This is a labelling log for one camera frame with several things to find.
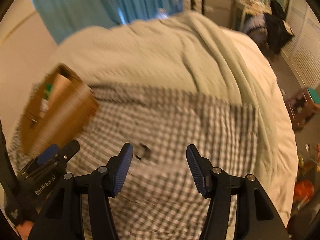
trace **checkered cloth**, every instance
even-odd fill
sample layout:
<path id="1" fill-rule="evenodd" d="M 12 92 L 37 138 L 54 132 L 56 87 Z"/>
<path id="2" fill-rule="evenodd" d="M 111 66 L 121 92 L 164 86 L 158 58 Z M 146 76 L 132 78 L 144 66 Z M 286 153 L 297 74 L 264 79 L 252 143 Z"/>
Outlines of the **checkered cloth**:
<path id="1" fill-rule="evenodd" d="M 110 205 L 121 239 L 198 239 L 209 199 L 197 192 L 186 161 L 195 144 L 230 175 L 253 172 L 258 117 L 251 105 L 232 106 L 201 93 L 109 84 L 92 87 L 100 109 L 77 140 L 69 161 L 75 176 L 92 172 L 117 155 L 125 142 L 134 158 L 122 192 Z M 19 154 L 19 129 L 9 157 L 16 170 L 29 160 Z M 87 198 L 84 229 L 90 235 Z M 235 215 L 232 199 L 230 222 Z"/>

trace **beige wall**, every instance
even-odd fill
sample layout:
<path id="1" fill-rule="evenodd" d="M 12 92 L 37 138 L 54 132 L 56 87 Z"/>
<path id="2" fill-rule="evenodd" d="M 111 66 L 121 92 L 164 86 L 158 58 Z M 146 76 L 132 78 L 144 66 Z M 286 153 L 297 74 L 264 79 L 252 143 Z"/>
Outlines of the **beige wall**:
<path id="1" fill-rule="evenodd" d="M 15 0 L 0 23 L 0 117 L 7 145 L 32 84 L 42 80 L 56 48 L 31 1 Z"/>

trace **brown stool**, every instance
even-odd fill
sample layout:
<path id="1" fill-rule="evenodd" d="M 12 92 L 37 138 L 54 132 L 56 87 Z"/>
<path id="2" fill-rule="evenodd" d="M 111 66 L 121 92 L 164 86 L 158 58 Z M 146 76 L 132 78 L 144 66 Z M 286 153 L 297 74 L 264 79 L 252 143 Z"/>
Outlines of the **brown stool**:
<path id="1" fill-rule="evenodd" d="M 301 130 L 305 124 L 320 110 L 320 104 L 316 104 L 308 88 L 303 88 L 295 96 L 285 102 L 294 131 Z"/>

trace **white bed sheet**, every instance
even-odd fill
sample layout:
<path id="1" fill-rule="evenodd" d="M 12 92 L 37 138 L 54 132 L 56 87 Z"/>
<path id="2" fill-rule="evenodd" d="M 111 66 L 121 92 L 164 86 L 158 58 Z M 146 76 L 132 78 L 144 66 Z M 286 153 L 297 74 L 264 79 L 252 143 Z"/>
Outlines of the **white bed sheet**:
<path id="1" fill-rule="evenodd" d="M 270 187 L 272 190 L 267 193 L 278 210 L 284 225 L 287 226 L 298 171 L 298 155 L 291 121 L 277 85 L 277 77 L 268 60 L 249 36 L 226 28 L 223 28 L 223 31 L 238 48 L 248 69 L 260 83 L 270 102 L 270 110 L 277 127 L 279 156 L 277 173 L 272 178 L 272 186 Z"/>

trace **floor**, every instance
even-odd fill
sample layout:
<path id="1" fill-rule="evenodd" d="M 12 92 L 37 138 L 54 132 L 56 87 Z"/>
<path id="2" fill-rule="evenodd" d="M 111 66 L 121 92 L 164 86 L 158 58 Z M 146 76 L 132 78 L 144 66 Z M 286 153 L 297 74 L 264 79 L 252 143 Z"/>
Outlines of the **floor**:
<path id="1" fill-rule="evenodd" d="M 285 60 L 279 55 L 265 55 L 270 65 L 278 78 L 278 86 L 281 89 L 284 98 L 293 96 L 298 90 L 301 89 L 299 82 L 295 78 L 290 67 Z M 310 120 L 303 130 L 295 132 L 298 154 L 303 156 L 306 161 L 309 158 L 316 160 L 317 150 L 316 147 L 320 143 L 320 114 Z M 306 144 L 310 145 L 310 151 L 306 150 Z M 315 190 L 320 190 L 320 172 L 312 171 L 306 175 L 315 186 Z"/>

